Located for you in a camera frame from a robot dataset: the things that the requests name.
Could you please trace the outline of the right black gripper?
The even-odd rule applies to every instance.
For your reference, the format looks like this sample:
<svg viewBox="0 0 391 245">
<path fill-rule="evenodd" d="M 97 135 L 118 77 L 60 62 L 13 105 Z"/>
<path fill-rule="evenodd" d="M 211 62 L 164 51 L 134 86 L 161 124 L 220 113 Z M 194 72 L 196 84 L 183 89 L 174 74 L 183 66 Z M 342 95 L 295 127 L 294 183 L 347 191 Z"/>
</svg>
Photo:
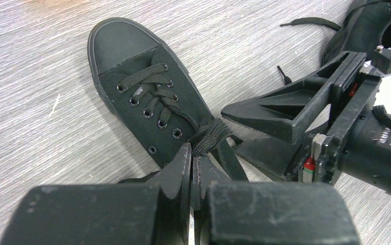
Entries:
<svg viewBox="0 0 391 245">
<path fill-rule="evenodd" d="M 365 53 L 342 52 L 309 75 L 225 106 L 221 115 L 272 137 L 240 156 L 273 181 L 334 185 L 348 174 L 391 195 L 391 114 L 376 105 L 382 77 Z"/>
</svg>

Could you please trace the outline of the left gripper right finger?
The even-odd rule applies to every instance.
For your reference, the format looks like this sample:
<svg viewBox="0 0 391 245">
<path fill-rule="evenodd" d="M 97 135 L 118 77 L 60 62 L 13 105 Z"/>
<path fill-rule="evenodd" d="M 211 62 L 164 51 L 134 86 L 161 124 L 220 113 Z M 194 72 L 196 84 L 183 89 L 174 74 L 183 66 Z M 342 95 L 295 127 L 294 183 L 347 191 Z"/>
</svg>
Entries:
<svg viewBox="0 0 391 245">
<path fill-rule="evenodd" d="M 192 159 L 196 244 L 360 244 L 330 185 L 232 181 L 202 155 Z"/>
</svg>

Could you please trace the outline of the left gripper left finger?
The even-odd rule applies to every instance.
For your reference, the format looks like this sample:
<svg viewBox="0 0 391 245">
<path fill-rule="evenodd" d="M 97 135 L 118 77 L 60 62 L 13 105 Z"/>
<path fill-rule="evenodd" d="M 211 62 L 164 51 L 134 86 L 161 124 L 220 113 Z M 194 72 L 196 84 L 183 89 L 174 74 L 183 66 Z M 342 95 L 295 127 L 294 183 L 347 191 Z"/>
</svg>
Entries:
<svg viewBox="0 0 391 245">
<path fill-rule="evenodd" d="M 185 143 L 144 183 L 34 187 L 1 244 L 187 244 L 191 158 Z"/>
</svg>

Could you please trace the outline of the black canvas shoe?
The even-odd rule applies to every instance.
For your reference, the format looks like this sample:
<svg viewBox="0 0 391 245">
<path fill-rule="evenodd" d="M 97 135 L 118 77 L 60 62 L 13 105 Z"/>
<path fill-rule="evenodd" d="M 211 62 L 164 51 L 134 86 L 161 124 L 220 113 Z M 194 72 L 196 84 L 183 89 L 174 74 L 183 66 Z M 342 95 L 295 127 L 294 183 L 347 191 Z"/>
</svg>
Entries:
<svg viewBox="0 0 391 245">
<path fill-rule="evenodd" d="M 321 66 L 342 52 L 360 52 L 372 59 L 377 46 L 391 47 L 391 1 L 353 1 L 341 25 L 319 17 L 304 17 L 281 26 L 320 25 L 336 33 L 321 55 Z"/>
<path fill-rule="evenodd" d="M 114 17 L 92 29 L 87 51 L 98 95 L 160 168 L 189 143 L 193 156 L 212 154 L 231 179 L 247 181 L 227 142 L 239 138 L 212 115 L 166 42 L 133 20 Z"/>
</svg>

